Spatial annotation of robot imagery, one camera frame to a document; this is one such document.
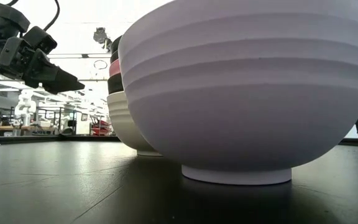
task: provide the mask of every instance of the workbench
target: workbench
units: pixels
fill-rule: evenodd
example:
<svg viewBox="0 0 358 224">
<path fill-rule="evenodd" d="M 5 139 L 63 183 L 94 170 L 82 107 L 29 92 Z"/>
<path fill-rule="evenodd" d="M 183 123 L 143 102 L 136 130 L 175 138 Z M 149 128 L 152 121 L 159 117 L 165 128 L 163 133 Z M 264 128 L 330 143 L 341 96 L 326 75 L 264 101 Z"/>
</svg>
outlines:
<svg viewBox="0 0 358 224">
<path fill-rule="evenodd" d="M 23 132 L 24 136 L 30 136 L 32 135 L 32 132 L 34 131 L 50 131 L 53 132 L 56 130 L 56 127 L 37 127 L 37 126 L 22 126 L 19 128 L 13 128 L 13 126 L 0 126 L 0 131 L 12 131 L 15 132 L 14 136 L 20 136 L 21 131 Z"/>
<path fill-rule="evenodd" d="M 187 179 L 120 142 L 2 145 L 0 223 L 358 224 L 358 147 L 294 168 L 291 182 L 241 187 Z"/>
</svg>

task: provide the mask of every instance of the red object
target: red object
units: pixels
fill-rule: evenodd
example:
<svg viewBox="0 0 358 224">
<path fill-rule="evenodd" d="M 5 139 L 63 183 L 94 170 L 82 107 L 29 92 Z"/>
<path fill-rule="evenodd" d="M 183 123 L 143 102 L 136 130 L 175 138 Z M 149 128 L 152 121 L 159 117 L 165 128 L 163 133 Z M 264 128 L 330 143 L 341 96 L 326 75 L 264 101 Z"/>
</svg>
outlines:
<svg viewBox="0 0 358 224">
<path fill-rule="evenodd" d="M 110 65 L 109 73 L 110 73 L 110 77 L 112 77 L 113 75 L 121 74 L 118 59 L 113 61 L 112 64 Z"/>
<path fill-rule="evenodd" d="M 107 136 L 111 132 L 110 124 L 98 118 L 92 118 L 91 131 L 93 136 Z"/>
</svg>

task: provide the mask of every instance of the cream bowl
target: cream bowl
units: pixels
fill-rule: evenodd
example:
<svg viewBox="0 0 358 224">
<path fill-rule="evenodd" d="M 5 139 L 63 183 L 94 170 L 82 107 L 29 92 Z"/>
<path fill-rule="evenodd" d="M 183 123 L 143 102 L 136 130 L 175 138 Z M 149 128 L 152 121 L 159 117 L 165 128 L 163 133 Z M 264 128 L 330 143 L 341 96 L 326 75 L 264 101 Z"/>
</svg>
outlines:
<svg viewBox="0 0 358 224">
<path fill-rule="evenodd" d="M 125 145 L 137 150 L 140 156 L 161 156 L 147 143 L 129 114 L 127 98 L 123 91 L 107 97 L 113 130 Z"/>
<path fill-rule="evenodd" d="M 192 179 L 288 181 L 358 119 L 358 1 L 176 0 L 119 58 L 136 125 Z"/>
</svg>

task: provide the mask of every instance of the white bowl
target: white bowl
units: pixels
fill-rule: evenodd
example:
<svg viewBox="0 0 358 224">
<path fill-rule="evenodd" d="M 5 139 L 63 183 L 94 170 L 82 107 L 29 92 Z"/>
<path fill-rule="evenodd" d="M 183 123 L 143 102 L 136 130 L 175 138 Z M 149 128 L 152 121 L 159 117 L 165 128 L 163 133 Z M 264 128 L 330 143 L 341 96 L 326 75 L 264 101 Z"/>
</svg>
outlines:
<svg viewBox="0 0 358 224">
<path fill-rule="evenodd" d="M 136 125 L 193 179 L 290 180 L 358 119 L 358 1 L 176 0 L 119 55 Z"/>
<path fill-rule="evenodd" d="M 110 120 L 117 137 L 125 145 L 136 149 L 140 156 L 161 156 L 143 138 L 129 114 L 127 98 L 123 91 L 107 97 Z"/>
</svg>

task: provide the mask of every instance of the table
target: table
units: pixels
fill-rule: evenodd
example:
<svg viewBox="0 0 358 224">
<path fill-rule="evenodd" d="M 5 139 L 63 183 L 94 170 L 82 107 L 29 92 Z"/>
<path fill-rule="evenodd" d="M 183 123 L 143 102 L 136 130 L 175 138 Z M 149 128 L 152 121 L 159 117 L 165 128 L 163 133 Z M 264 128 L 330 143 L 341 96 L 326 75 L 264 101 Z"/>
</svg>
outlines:
<svg viewBox="0 0 358 224">
<path fill-rule="evenodd" d="M 187 179 L 120 142 L 0 146 L 0 223 L 358 224 L 358 147 L 335 147 L 291 182 L 240 187 Z"/>
<path fill-rule="evenodd" d="M 21 130 L 24 131 L 54 131 L 55 127 L 36 127 L 36 126 L 22 126 Z M 0 131 L 13 131 L 13 126 L 0 126 Z"/>
</svg>

